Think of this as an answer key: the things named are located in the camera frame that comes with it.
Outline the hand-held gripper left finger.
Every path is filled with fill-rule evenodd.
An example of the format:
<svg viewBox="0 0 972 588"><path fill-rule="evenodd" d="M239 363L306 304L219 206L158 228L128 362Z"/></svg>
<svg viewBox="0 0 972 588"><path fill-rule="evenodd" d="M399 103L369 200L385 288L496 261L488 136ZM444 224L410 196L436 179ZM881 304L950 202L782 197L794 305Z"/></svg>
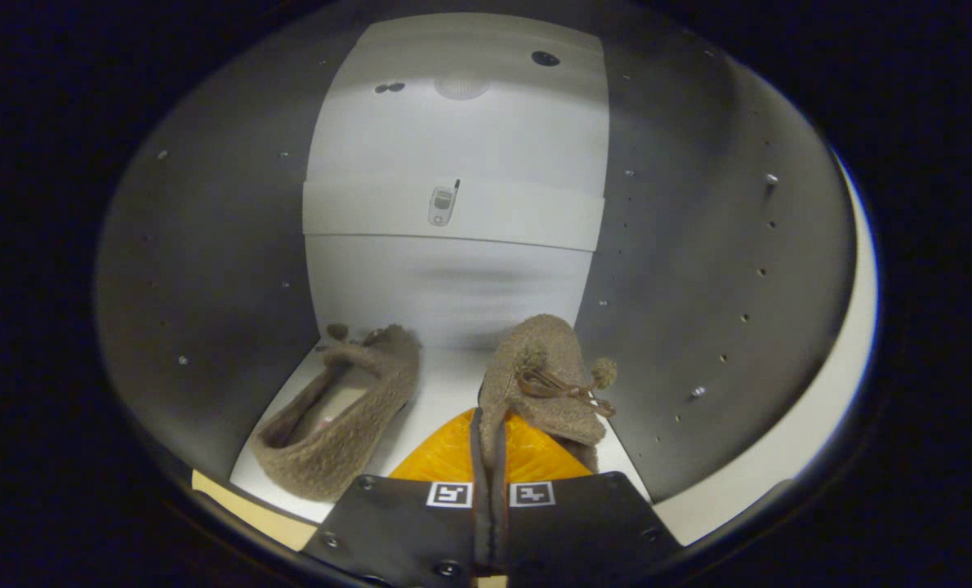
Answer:
<svg viewBox="0 0 972 588"><path fill-rule="evenodd" d="M470 479L360 475L302 552L355 583L474 584L479 531L479 410L455 418Z"/></svg>

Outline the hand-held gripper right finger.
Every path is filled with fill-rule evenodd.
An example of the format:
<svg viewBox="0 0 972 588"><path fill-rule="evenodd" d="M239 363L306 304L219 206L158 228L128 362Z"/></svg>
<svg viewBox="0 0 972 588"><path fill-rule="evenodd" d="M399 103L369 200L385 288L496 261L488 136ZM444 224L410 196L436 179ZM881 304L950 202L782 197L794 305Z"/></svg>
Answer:
<svg viewBox="0 0 972 588"><path fill-rule="evenodd" d="M681 550L625 473L591 473L514 413L501 448L500 563L511 583L636 583Z"/></svg>

